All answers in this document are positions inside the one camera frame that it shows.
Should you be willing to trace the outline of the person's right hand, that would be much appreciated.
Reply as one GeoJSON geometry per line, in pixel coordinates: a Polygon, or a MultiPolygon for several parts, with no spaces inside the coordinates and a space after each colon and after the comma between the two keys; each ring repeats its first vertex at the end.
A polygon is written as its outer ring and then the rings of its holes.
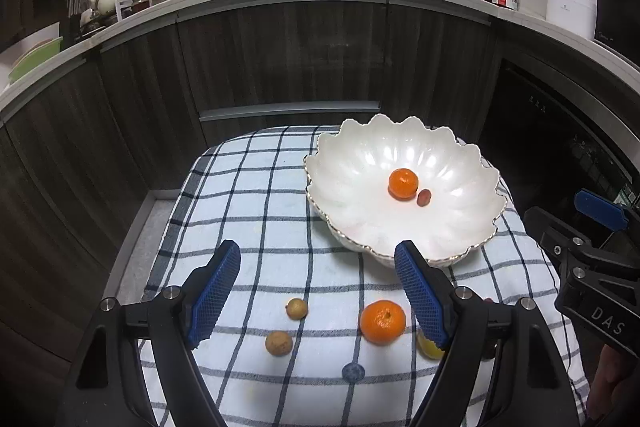
{"type": "Polygon", "coordinates": [[[623,403],[623,395],[632,387],[639,362],[604,345],[587,399],[588,418],[598,421],[623,403]]]}

